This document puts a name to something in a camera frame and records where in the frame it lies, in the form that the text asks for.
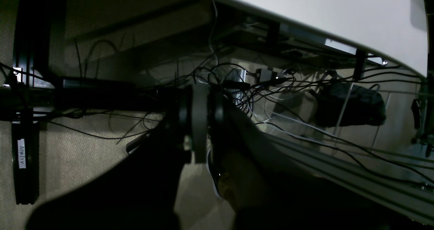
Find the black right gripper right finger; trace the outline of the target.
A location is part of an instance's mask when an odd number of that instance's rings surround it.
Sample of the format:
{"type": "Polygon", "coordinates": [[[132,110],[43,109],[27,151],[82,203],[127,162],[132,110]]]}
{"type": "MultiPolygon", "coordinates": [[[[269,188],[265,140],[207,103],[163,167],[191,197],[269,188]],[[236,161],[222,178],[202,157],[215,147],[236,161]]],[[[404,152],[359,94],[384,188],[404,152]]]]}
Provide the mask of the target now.
{"type": "Polygon", "coordinates": [[[208,170],[236,213],[235,230],[403,230],[402,217],[285,160],[256,125],[212,87],[208,170]]]}

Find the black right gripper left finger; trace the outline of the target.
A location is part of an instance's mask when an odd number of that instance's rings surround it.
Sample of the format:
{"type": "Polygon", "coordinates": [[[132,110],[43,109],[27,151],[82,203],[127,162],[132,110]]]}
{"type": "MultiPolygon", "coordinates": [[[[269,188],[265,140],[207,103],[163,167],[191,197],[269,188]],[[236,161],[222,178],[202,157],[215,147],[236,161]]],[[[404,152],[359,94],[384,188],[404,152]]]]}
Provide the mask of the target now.
{"type": "Polygon", "coordinates": [[[209,89],[191,85],[136,150],[88,184],[34,210],[27,230],[179,230],[180,175],[196,150],[205,161],[209,89]]]}

